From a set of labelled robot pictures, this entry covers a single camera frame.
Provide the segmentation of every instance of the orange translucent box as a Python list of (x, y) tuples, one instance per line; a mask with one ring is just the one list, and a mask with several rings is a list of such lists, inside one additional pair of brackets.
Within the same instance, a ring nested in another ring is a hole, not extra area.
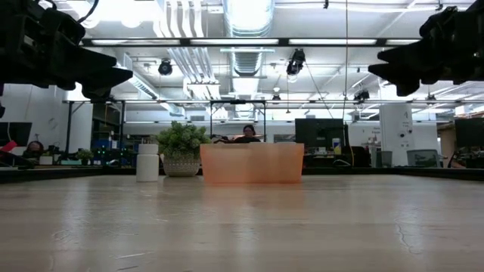
[(200, 155), (208, 184), (301, 182), (303, 144), (202, 144)]

